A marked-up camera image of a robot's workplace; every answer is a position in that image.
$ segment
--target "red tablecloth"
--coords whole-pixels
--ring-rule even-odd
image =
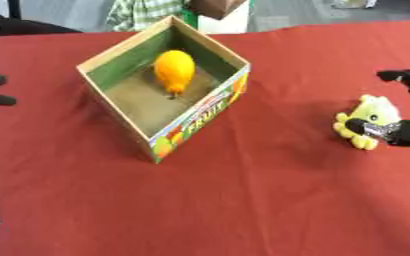
[[[0,256],[410,255],[410,148],[332,131],[361,94],[410,119],[410,22],[217,36],[248,93],[154,165],[75,66],[130,34],[0,38]]]

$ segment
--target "fruit box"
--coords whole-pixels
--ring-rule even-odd
[[[178,49],[196,63],[190,86],[172,99],[157,81],[155,59]],[[175,16],[79,65],[89,87],[159,163],[245,92],[250,64]]]

